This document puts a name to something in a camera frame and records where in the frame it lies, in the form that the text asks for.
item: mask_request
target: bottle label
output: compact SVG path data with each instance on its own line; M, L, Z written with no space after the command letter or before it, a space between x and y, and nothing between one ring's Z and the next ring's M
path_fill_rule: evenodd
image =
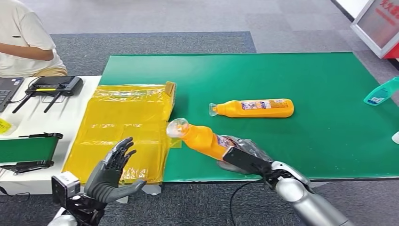
M7 121L0 119L0 134L7 132L11 128L11 124Z
M272 109L288 107L288 104L284 99L241 101L241 107L243 110Z
M216 135L216 137L217 137L217 143L220 146L223 146L225 148L228 148L230 146L234 146L234 147L236 146L236 144L232 140L230 140L228 138L222 137L220 135Z
M380 97L380 98L378 98L378 97L373 97L373 98L371 98L370 100L377 104L377 103L380 103L381 101L383 101L384 99L385 99L385 98L382 98L382 97Z

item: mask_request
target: green mat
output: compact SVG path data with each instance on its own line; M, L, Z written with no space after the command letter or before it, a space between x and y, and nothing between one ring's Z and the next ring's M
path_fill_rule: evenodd
M309 178L399 176L399 111L363 98L378 83L352 53L111 56L100 85L177 83L171 119L250 138ZM289 98L286 119L210 117L210 102ZM164 182L255 178L230 173L183 145L170 149Z
M51 160L57 143L56 137L0 139L0 162Z

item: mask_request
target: sign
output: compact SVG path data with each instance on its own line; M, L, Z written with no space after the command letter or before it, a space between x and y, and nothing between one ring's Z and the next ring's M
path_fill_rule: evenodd
M383 48L399 33L399 0L375 0L358 22L360 29Z

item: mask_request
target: clear bottle cap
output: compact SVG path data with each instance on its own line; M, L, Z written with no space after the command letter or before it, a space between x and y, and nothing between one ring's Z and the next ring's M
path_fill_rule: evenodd
M209 115L212 117L217 115L217 105L214 103L209 104Z
M392 136L392 141L399 145L399 132Z
M190 128L190 124L185 118L178 118L169 123L166 127L166 134L169 137L182 137Z

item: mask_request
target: orange bottle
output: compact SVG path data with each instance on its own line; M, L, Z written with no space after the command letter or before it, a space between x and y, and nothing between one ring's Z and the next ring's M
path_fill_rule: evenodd
M294 113L290 99L231 100L224 104L209 104L210 116L231 118L286 118Z
M182 139L189 148L217 160L222 160L230 146L237 146L232 140L213 133L209 127L191 125L185 118L171 121L166 134Z

